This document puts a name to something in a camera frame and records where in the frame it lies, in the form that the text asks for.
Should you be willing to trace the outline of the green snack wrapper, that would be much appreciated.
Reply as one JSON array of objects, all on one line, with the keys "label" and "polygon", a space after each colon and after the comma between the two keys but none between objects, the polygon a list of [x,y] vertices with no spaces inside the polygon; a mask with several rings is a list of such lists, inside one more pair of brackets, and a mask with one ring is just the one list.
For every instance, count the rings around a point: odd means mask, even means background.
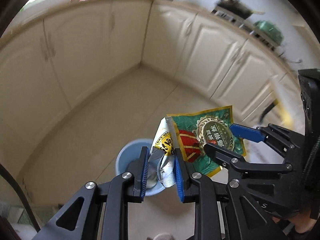
[{"label": "green snack wrapper", "polygon": [[183,160],[191,163],[195,171],[212,177],[222,170],[222,166],[205,154],[203,147],[207,143],[246,155],[243,140],[235,137],[229,128],[233,124],[232,106],[169,116],[174,122]]}]

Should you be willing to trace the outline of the white yellow snack packet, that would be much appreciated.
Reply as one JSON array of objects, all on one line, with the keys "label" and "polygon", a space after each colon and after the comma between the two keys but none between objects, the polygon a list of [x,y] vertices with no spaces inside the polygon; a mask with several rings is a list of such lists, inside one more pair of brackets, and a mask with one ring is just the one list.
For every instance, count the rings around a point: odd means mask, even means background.
[{"label": "white yellow snack packet", "polygon": [[175,129],[172,117],[164,117],[157,128],[157,132],[151,144],[149,162],[157,163],[157,180],[165,188],[176,184],[175,155],[176,146]]}]

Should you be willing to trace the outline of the light blue trash bin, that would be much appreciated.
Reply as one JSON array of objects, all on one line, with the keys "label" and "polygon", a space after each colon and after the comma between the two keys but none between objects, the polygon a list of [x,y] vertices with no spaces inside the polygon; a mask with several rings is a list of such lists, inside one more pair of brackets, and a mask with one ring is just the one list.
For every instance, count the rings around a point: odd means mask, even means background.
[{"label": "light blue trash bin", "polygon": [[[140,152],[143,146],[148,147],[148,149],[151,149],[153,140],[150,138],[142,138],[142,139],[136,139],[134,141],[129,142],[126,144],[121,151],[119,152],[116,162],[115,162],[115,173],[116,176],[119,174],[122,174],[126,171],[129,164],[138,159],[140,156]],[[157,181],[157,184],[150,188],[146,189],[145,196],[151,197],[154,195],[157,195],[165,190],[165,187]]]}]

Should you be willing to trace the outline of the white slipper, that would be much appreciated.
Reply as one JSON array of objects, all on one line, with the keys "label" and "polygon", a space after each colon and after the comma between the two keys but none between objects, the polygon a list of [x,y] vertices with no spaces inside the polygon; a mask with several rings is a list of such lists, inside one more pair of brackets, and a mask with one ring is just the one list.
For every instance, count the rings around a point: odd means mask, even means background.
[{"label": "white slipper", "polygon": [[174,236],[169,233],[160,233],[153,240],[175,240]]}]

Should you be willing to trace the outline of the black gas stove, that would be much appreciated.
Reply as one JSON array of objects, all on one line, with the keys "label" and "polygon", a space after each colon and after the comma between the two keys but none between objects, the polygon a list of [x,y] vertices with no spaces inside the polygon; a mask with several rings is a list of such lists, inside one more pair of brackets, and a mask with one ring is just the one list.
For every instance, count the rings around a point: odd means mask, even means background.
[{"label": "black gas stove", "polygon": [[253,36],[260,42],[262,42],[270,50],[275,51],[279,47],[279,45],[276,44],[276,42],[273,41],[270,37],[268,37],[265,33],[257,29],[253,24],[251,24],[250,22],[241,18],[238,15],[219,6],[216,6],[211,13],[215,16],[219,16],[220,18],[227,20],[229,23],[236,26],[238,29],[244,30],[250,36]]}]

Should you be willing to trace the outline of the black wok with lid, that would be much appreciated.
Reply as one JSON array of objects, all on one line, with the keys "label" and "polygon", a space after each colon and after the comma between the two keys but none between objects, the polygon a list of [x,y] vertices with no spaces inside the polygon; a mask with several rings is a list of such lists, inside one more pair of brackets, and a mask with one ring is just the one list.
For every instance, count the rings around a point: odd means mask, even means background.
[{"label": "black wok with lid", "polygon": [[218,7],[230,11],[231,13],[243,18],[244,20],[255,15],[264,15],[264,11],[256,11],[250,9],[247,5],[242,3],[240,0],[219,0],[217,3]]}]

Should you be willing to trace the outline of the lower cream base cabinets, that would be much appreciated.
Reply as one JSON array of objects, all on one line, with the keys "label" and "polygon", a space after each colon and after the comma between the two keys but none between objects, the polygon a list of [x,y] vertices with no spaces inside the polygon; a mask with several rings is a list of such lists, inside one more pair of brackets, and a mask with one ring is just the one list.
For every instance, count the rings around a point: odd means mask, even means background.
[{"label": "lower cream base cabinets", "polygon": [[75,107],[145,64],[249,121],[295,87],[288,65],[241,26],[166,0],[96,0],[42,13],[1,38],[1,131],[27,158]]}]

